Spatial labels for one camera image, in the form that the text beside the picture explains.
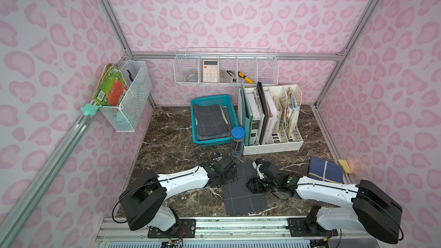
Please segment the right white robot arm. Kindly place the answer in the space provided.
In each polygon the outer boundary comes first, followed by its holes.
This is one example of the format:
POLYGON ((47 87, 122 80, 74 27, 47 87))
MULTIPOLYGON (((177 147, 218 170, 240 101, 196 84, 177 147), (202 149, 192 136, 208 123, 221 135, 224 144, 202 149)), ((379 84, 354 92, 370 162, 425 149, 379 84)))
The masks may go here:
POLYGON ((256 159, 252 166, 256 177, 246 184, 251 193, 270 192, 280 200, 315 200, 330 205, 313 207, 309 212, 305 225, 312 235, 319 230, 364 231, 393 245, 404 238, 402 206, 371 181, 361 180, 358 184, 320 181, 287 174, 262 158, 256 159))

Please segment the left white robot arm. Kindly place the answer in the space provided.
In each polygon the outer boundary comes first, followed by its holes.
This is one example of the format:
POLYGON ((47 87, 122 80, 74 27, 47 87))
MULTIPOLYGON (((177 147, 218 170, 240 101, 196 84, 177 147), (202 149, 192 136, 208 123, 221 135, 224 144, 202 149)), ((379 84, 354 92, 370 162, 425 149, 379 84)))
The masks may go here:
POLYGON ((132 231, 154 227, 166 235, 180 231, 178 215, 164 202, 176 195, 206 187, 215 188, 237 180, 237 163, 231 156, 205 162, 186 171, 157 174, 147 170, 118 198, 132 231))

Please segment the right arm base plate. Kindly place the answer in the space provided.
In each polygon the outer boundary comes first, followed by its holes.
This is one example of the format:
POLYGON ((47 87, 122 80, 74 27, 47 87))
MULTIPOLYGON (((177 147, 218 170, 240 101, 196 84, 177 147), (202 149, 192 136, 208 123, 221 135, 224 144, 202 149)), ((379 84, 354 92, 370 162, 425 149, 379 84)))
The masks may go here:
POLYGON ((292 237, 326 237, 332 238, 339 235, 338 230, 325 230, 316 221, 304 218, 288 218, 288 226, 292 237))

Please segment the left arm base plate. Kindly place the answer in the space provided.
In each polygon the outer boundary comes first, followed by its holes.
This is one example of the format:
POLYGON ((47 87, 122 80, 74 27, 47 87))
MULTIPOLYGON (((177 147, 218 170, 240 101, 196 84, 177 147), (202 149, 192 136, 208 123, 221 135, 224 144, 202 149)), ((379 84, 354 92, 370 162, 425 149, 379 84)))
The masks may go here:
POLYGON ((148 238, 194 238, 196 219, 180 219, 167 231, 150 227, 148 238))

